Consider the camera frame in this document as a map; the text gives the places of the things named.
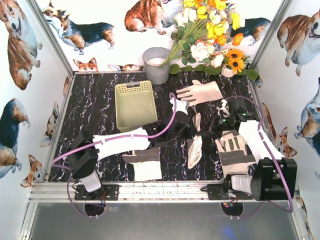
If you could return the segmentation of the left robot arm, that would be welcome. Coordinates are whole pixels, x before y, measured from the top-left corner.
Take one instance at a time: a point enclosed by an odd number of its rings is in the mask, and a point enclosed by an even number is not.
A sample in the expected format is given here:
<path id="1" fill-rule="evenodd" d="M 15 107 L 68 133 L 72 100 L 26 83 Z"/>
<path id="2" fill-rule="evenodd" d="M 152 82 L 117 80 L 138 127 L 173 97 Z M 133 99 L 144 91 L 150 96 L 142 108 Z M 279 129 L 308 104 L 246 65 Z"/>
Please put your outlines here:
<path id="1" fill-rule="evenodd" d="M 122 154 L 134 168 L 135 181 L 160 180 L 160 148 L 187 134 L 190 127 L 188 114 L 177 111 L 173 120 L 158 120 L 129 132 L 95 136 L 82 132 L 67 149 L 72 177 L 89 193 L 101 190 L 97 161 Z"/>

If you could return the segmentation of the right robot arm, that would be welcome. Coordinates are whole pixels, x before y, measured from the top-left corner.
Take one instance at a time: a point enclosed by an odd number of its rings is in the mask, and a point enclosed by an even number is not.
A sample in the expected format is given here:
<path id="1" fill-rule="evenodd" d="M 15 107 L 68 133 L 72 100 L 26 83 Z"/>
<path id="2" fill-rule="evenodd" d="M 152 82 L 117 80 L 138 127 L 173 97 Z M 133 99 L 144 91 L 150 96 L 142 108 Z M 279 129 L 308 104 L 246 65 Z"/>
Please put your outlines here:
<path id="1" fill-rule="evenodd" d="M 215 140 L 223 190 L 244 193 L 256 201 L 292 200 L 297 163 L 276 149 L 259 116 L 247 110 L 245 100 L 240 96 L 227 99 L 228 115 L 220 110 L 198 132 Z"/>

